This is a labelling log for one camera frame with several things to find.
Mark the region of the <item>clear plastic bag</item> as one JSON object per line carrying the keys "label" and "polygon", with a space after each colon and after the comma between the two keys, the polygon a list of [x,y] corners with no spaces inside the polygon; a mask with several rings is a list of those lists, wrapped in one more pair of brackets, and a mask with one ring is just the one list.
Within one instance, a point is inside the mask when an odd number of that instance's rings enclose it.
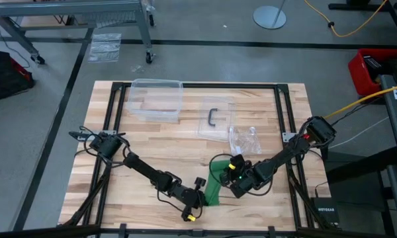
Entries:
{"label": "clear plastic bag", "polygon": [[261,145],[255,127],[248,130],[239,130],[231,126],[229,129],[229,144],[232,155],[261,154]]}
{"label": "clear plastic bag", "polygon": [[120,55],[120,33],[94,34],[88,57],[90,63],[116,62]]}

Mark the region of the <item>black Netgear switch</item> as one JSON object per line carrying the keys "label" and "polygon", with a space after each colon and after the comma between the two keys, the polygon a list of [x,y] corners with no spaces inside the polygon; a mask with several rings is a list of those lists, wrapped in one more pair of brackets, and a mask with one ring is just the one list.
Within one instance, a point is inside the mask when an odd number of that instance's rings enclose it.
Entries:
{"label": "black Netgear switch", "polygon": [[313,205],[316,207],[318,214],[324,218],[332,227],[339,228],[339,215],[337,204],[328,197],[311,198]]}

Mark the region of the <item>green elastic bandage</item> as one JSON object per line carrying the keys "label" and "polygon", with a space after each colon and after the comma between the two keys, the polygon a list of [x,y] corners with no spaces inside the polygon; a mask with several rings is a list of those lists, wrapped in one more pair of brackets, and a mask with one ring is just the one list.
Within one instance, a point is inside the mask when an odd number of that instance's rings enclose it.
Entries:
{"label": "green elastic bandage", "polygon": [[219,206],[219,192],[221,189],[221,178],[220,175],[228,168],[230,161],[221,160],[213,161],[210,164],[209,176],[207,181],[207,186],[204,191],[205,200],[207,206]]}

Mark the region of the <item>grey metal cart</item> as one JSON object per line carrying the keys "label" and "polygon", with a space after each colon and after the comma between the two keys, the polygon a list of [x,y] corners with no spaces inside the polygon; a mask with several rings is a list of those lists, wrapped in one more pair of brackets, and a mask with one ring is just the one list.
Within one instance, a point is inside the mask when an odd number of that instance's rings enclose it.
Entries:
{"label": "grey metal cart", "polygon": [[33,62],[44,65],[26,31],[136,26],[146,48],[146,62],[151,64],[155,57],[149,32],[155,25],[152,9],[142,0],[0,0],[0,27]]}

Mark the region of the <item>clear plastic container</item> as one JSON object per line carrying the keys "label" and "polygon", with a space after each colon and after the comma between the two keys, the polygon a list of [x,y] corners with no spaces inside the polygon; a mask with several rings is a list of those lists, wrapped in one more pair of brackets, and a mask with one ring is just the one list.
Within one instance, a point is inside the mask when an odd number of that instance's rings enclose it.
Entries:
{"label": "clear plastic container", "polygon": [[183,83],[168,79],[135,79],[127,109],[139,120],[178,123],[183,103]]}

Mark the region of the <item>red plastic crate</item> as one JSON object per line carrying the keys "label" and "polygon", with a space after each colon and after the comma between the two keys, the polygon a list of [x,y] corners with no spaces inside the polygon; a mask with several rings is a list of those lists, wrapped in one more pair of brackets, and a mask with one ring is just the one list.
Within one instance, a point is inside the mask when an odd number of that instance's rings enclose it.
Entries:
{"label": "red plastic crate", "polygon": [[359,49],[355,57],[348,63],[349,72],[360,96],[367,96],[381,90],[380,83],[375,79],[379,75],[388,74],[388,60],[397,59],[397,49]]}

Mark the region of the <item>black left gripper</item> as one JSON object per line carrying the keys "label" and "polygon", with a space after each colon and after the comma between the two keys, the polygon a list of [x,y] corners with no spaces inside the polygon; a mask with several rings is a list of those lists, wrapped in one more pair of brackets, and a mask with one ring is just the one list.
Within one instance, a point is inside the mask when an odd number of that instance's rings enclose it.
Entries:
{"label": "black left gripper", "polygon": [[204,178],[197,177],[195,180],[195,187],[188,188],[177,182],[173,185],[171,195],[178,201],[183,203],[185,207],[181,210],[181,217],[184,221],[190,221],[187,219],[188,215],[195,216],[196,219],[201,217],[202,209],[206,205],[204,192],[200,189],[206,184]]}

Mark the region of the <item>red and black toolbox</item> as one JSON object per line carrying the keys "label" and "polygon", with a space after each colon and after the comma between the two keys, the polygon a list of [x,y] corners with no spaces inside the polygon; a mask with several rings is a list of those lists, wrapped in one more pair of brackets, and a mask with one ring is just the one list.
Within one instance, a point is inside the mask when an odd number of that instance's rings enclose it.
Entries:
{"label": "red and black toolbox", "polygon": [[8,52],[0,51],[0,99],[33,88],[32,73],[17,63]]}

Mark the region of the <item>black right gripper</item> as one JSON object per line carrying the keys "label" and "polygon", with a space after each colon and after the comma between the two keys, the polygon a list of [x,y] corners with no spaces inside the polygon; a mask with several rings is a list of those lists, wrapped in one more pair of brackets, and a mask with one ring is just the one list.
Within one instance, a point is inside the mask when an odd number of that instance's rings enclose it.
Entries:
{"label": "black right gripper", "polygon": [[241,198],[244,194],[264,196],[269,193],[269,190],[261,194],[250,192],[251,189],[259,190],[269,183],[268,177],[263,178],[257,172],[259,166],[264,166],[262,161],[253,164],[250,160],[245,160],[241,154],[230,157],[229,161],[229,164],[236,168],[232,170],[228,166],[220,175],[220,184],[229,188],[236,198]]}

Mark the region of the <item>grey round floor stand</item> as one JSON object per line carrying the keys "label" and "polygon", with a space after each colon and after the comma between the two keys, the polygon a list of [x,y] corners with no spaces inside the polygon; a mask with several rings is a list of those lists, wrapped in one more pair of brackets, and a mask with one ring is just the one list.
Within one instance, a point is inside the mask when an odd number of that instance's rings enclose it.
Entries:
{"label": "grey round floor stand", "polygon": [[260,6],[253,12],[254,22],[265,29],[275,30],[282,28],[287,22],[287,16],[283,11],[286,0],[281,0],[279,7],[271,5]]}

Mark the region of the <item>black aluminium table frame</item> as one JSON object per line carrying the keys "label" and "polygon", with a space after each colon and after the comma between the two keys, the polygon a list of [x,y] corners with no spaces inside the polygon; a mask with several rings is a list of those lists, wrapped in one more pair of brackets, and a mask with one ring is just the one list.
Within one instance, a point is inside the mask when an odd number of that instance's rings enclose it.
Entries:
{"label": "black aluminium table frame", "polygon": [[[311,116],[310,104],[302,83],[185,83],[179,120],[174,123],[145,122],[128,110],[128,83],[97,81],[93,86],[84,125],[91,130],[116,130],[125,133],[132,150],[152,167],[170,171],[186,186],[197,177],[208,176],[208,162],[229,152],[228,143],[210,141],[197,135],[207,97],[226,97],[236,106],[236,126],[255,127],[262,152],[253,161],[269,158],[282,147],[282,133],[297,130]],[[288,183],[296,175],[313,189],[325,182],[322,160],[308,154],[303,164],[281,167],[273,186],[258,196],[240,199],[223,188],[220,205],[195,211],[197,219],[181,219],[181,204],[157,195],[149,180],[126,167],[113,169],[103,193],[87,212],[84,224],[100,225],[105,233],[116,233],[125,224],[129,233],[192,235],[266,235],[273,227],[277,235],[292,234],[308,225],[308,210]]]}

